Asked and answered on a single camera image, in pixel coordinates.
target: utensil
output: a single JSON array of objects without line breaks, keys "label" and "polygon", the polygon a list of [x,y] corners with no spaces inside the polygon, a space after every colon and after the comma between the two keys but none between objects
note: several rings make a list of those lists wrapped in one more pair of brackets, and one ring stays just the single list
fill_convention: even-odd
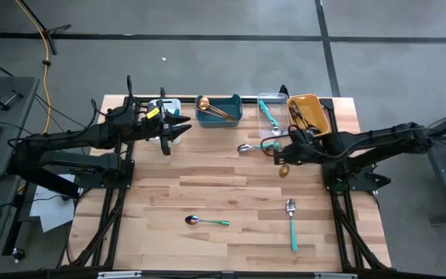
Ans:
[{"label": "utensil", "polygon": [[297,207],[295,206],[295,201],[290,198],[286,201],[286,212],[290,216],[290,242],[292,243],[292,251],[297,252],[299,249],[297,247],[297,234],[295,234],[295,222],[293,221],[293,214],[295,213]]},{"label": "utensil", "polygon": [[212,109],[214,111],[216,111],[217,113],[220,113],[221,115],[223,115],[224,117],[229,117],[232,119],[232,121],[235,121],[236,118],[233,115],[229,115],[226,112],[223,112],[222,110],[220,110],[219,108],[216,108],[215,106],[211,105],[209,103],[209,99],[206,97],[202,97],[199,99],[199,102],[197,103],[197,108],[198,109],[203,109],[203,110],[207,110],[207,109]]},{"label": "utensil", "polygon": [[262,146],[261,145],[256,145],[256,146],[251,146],[249,144],[241,144],[237,147],[237,151],[239,153],[247,153],[251,150],[256,150],[256,149],[268,149],[268,148],[278,148],[280,145],[278,143],[264,143]]},{"label": "utensil", "polygon": [[292,116],[292,119],[295,122],[295,125],[299,126],[297,124],[297,119],[300,119],[300,121],[304,125],[304,128],[309,129],[313,133],[313,135],[321,133],[321,131],[316,126],[310,124],[310,122],[307,121],[302,112],[300,112],[299,107],[297,106],[297,103],[295,101],[290,102],[289,112],[290,116]]},{"label": "utensil", "polygon": [[232,121],[233,120],[231,117],[219,115],[219,114],[216,114],[216,113],[213,113],[213,112],[209,112],[207,110],[203,110],[203,109],[200,109],[200,108],[197,108],[197,110],[200,111],[200,112],[205,112],[205,113],[210,114],[210,115],[214,115],[216,117],[221,117],[221,118],[223,118],[223,119],[225,119],[227,121]]},{"label": "utensil", "polygon": [[189,215],[185,218],[185,222],[189,225],[195,225],[199,222],[210,222],[210,223],[214,223],[214,224],[219,224],[219,225],[223,225],[223,226],[230,226],[230,221],[211,221],[211,220],[203,220],[203,219],[199,219],[197,216],[195,215]]},{"label": "utensil", "polygon": [[278,175],[281,178],[284,178],[290,173],[290,167],[287,164],[283,164],[280,169],[278,170]]},{"label": "utensil", "polygon": [[273,127],[273,134],[275,136],[279,136],[282,134],[282,130],[280,129],[280,126],[278,124],[278,121],[276,121],[271,114],[269,113],[269,108],[266,106],[263,100],[259,101],[259,107],[261,108],[262,112],[266,115],[269,122],[271,123],[271,126]]}]

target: teal bin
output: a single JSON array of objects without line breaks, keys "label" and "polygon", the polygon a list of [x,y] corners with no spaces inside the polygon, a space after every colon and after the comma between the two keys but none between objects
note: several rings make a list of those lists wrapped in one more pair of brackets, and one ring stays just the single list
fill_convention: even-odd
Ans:
[{"label": "teal bin", "polygon": [[[202,98],[202,95],[198,95],[195,98],[195,105],[197,107],[197,103],[199,99]],[[208,113],[200,112],[199,110],[195,110],[195,117],[201,124],[203,128],[226,128],[226,127],[235,127],[242,119],[242,99],[239,95],[233,94],[231,98],[209,98],[209,103],[216,107],[217,109],[222,110],[223,112],[228,113],[229,115],[233,115],[237,120],[235,121],[225,121],[225,119],[221,117],[217,117],[214,115],[210,115]]]}]

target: clear plastic bin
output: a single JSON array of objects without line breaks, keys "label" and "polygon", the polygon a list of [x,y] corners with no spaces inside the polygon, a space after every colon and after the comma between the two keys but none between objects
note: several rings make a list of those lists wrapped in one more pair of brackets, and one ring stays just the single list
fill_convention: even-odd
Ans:
[{"label": "clear plastic bin", "polygon": [[[262,139],[270,136],[286,135],[289,125],[288,111],[286,101],[288,96],[284,93],[261,93],[257,96],[257,115],[259,120],[259,137]],[[271,120],[262,108],[264,104],[269,111],[269,115],[274,119]]]}]

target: white paper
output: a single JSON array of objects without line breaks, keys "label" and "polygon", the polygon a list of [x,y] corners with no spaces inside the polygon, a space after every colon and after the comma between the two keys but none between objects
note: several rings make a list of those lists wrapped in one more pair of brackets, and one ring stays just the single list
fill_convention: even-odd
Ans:
[{"label": "white paper", "polygon": [[[60,176],[71,182],[75,179],[75,176],[71,174],[61,174]],[[37,186],[34,200],[51,198],[46,201],[34,201],[30,208],[30,216],[40,217],[43,232],[47,232],[74,219],[74,201],[72,199],[64,201],[61,197],[52,198],[56,195],[58,195],[56,192]]]}]

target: orange bin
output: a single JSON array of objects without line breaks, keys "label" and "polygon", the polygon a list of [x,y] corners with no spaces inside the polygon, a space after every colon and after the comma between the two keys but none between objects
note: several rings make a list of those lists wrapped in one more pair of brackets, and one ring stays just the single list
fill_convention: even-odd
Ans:
[{"label": "orange bin", "polygon": [[[302,113],[304,118],[310,124],[316,126],[321,131],[321,133],[317,136],[321,136],[330,132],[330,125],[326,120],[326,116],[324,115],[321,103],[319,102],[319,99],[316,95],[305,94],[290,97],[286,102],[288,108],[290,107],[290,103],[292,101],[295,101],[297,107],[299,107],[300,113]],[[305,125],[300,120],[297,120],[297,123],[295,123],[295,121],[292,119],[292,116],[290,115],[290,111],[288,112],[288,118],[290,124],[297,124],[299,128],[306,129]]]}]

